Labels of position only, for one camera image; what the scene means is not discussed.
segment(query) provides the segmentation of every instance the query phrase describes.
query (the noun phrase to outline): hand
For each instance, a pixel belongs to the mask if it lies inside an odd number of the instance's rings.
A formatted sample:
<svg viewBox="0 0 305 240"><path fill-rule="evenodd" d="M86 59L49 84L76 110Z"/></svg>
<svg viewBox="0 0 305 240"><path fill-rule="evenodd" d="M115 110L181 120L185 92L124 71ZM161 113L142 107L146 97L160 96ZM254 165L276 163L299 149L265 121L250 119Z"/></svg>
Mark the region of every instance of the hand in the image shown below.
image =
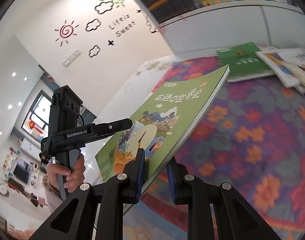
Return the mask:
<svg viewBox="0 0 305 240"><path fill-rule="evenodd" d="M53 164L48 163L46 166L46 171L48 175L48 181L51 186L59 191L59 186L57 182L57 174L67 176L67 182L64 183L64 187L68 188L68 191L73 192L80 184L84 182L85 176L84 171L85 167L85 159L84 155L80 155L79 159L75 163L75 170L71 171L67 167L61 164Z"/></svg>

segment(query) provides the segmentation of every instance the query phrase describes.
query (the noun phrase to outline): picture frame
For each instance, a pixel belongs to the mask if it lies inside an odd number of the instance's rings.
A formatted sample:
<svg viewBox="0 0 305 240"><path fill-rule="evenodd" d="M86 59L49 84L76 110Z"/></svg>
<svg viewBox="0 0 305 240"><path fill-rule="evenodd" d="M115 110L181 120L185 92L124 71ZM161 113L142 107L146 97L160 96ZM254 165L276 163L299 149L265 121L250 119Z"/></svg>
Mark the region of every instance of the picture frame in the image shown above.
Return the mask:
<svg viewBox="0 0 305 240"><path fill-rule="evenodd" d="M7 221L0 216L0 228L3 230L3 231L6 231L7 230Z"/></svg>

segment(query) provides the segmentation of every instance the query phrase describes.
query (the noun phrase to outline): white shelf edge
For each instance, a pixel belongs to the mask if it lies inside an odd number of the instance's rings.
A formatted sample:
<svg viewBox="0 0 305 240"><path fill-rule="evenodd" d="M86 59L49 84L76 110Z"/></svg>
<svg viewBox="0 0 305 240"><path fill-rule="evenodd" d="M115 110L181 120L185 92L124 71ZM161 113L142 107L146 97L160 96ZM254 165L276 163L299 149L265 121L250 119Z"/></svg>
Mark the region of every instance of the white shelf edge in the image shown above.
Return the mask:
<svg viewBox="0 0 305 240"><path fill-rule="evenodd" d="M284 8L288 9L291 11L295 11L298 13L301 13L304 15L303 11L296 6L287 4L287 3L281 3L281 2L275 2L275 1L265 1L265 0L242 0L242 1L232 1L232 2L225 2L225 3L218 3L218 4L213 4L209 5L206 7L202 7L187 13L184 13L180 16L176 16L166 22L163 22L159 25L160 28L163 28L173 22L179 21L179 20L184 20L187 17L194 16L196 14L204 13L207 11L213 11L213 10L218 10L218 9L223 9L223 8L229 8L229 7L235 7L235 6L247 6L247 5L257 5L257 6L273 6L273 7L279 7L279 8Z"/></svg>

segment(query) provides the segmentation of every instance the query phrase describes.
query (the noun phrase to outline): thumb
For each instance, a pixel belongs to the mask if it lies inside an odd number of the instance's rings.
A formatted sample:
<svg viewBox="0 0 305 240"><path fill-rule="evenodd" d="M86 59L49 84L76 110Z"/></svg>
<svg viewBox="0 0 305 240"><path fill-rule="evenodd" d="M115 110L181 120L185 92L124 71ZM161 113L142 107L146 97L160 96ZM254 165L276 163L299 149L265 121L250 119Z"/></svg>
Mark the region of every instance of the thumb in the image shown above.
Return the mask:
<svg viewBox="0 0 305 240"><path fill-rule="evenodd" d="M60 174L64 176L68 176L71 173L71 170L67 167L57 164L57 163L48 163L46 166L46 172L47 174Z"/></svg>

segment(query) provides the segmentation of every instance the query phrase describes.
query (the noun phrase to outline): black cable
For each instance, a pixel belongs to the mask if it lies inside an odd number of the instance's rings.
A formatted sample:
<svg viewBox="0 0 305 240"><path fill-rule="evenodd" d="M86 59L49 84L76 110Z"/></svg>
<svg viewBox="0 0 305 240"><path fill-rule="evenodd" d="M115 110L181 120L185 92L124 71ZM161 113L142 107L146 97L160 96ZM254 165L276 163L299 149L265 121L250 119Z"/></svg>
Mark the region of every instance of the black cable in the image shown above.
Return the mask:
<svg viewBox="0 0 305 240"><path fill-rule="evenodd" d="M79 115L79 117L82 119L83 125L85 125L84 118L81 115Z"/></svg>

